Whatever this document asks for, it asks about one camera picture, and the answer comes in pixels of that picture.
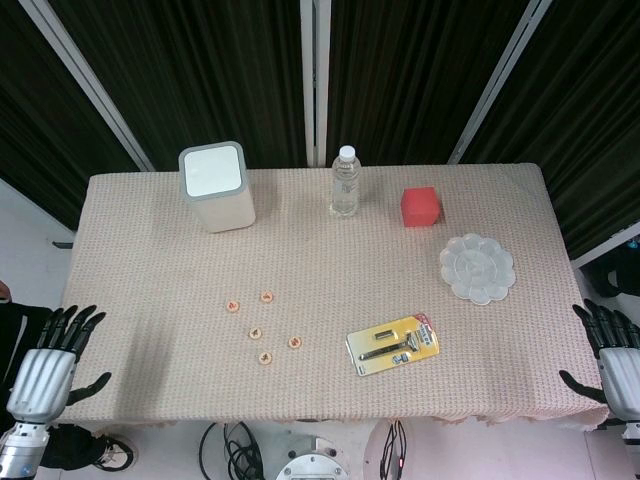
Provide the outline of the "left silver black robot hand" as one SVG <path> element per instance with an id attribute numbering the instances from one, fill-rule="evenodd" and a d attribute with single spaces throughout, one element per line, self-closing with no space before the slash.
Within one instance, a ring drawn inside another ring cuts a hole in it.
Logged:
<path id="1" fill-rule="evenodd" d="M 91 385 L 73 389 L 77 364 L 95 327 L 105 318 L 94 305 L 78 311 L 76 306 L 52 312 L 38 331 L 17 371 L 7 411 L 21 423 L 50 424 L 67 406 L 89 398 L 109 382 L 103 373 Z"/>

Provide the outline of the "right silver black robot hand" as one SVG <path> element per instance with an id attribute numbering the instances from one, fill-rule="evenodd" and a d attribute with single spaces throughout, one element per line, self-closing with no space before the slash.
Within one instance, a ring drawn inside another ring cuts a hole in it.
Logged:
<path id="1" fill-rule="evenodd" d="M 564 384 L 576 394 L 607 405 L 624 423 L 639 421 L 639 326 L 619 310 L 610 310 L 589 299 L 574 304 L 587 341 L 597 362 L 601 386 L 579 383 L 560 370 Z"/>

